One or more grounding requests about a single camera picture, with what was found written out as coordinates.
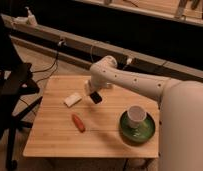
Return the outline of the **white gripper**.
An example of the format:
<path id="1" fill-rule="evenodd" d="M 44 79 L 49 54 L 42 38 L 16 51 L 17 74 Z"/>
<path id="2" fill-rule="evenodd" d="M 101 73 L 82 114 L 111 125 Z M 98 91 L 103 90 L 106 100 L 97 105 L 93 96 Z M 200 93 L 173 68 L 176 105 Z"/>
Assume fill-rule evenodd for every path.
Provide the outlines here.
<path id="1" fill-rule="evenodd" d="M 90 95 L 102 89 L 104 82 L 96 78 L 90 78 L 85 82 L 85 92 Z"/>

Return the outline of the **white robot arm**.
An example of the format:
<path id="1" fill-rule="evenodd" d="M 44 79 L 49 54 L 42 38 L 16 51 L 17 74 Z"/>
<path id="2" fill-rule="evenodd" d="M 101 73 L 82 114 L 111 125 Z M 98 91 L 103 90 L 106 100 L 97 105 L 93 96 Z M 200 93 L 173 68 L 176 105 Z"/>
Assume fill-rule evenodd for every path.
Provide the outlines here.
<path id="1" fill-rule="evenodd" d="M 158 103 L 159 171 L 203 171 L 203 83 L 122 71 L 106 56 L 90 67 L 88 94 L 107 83 Z"/>

